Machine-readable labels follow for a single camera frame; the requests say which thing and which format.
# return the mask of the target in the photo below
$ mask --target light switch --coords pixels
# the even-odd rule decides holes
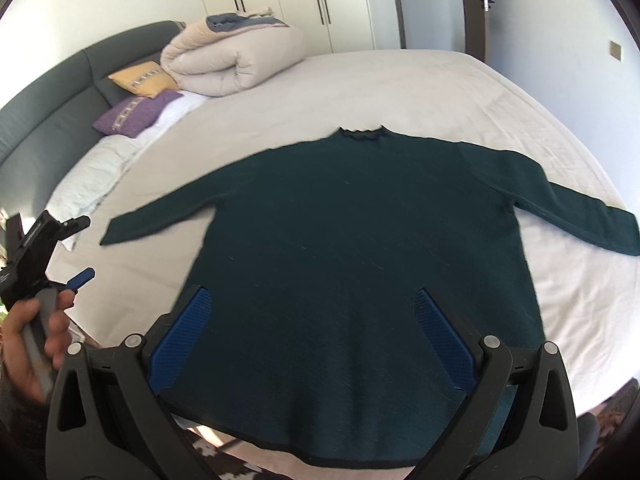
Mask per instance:
[[[617,60],[622,61],[622,45],[615,41],[609,41],[609,53]]]

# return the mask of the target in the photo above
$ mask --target hand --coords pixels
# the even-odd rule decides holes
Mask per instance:
[[[75,294],[72,290],[63,290],[58,294],[57,310],[49,317],[49,337],[44,345],[44,352],[59,370],[66,349],[71,344],[69,318],[64,313],[66,308],[74,306]],[[44,394],[38,378],[31,369],[27,351],[22,340],[22,327],[36,317],[40,302],[32,299],[17,301],[2,322],[2,354],[9,380],[25,396],[43,404]]]

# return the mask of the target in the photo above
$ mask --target headboard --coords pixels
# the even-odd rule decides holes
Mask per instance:
[[[102,138],[93,122],[131,96],[107,76],[143,61],[158,62],[182,27],[151,23],[102,40],[53,67],[0,108],[0,208],[10,216],[20,212],[37,218],[59,182]]]

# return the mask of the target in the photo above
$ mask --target purple pillow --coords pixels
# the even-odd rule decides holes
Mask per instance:
[[[164,107],[178,97],[182,97],[180,92],[164,90],[154,98],[124,99],[95,121],[94,128],[105,135],[120,134],[135,138],[142,130],[155,123]]]

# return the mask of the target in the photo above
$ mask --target bed sheet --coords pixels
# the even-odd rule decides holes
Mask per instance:
[[[316,140],[339,126],[381,125],[409,136],[521,152],[538,161],[550,181],[624,208],[574,135],[475,59],[420,50],[332,54],[213,99],[173,126],[96,210],[75,251],[56,248],[49,276],[66,281],[95,268],[96,278],[70,314],[101,344],[144,333],[174,304],[214,211],[157,235],[99,247],[111,218],[253,153]],[[590,246],[524,211],[516,215],[545,334],[561,348],[581,414],[640,369],[640,259]]]

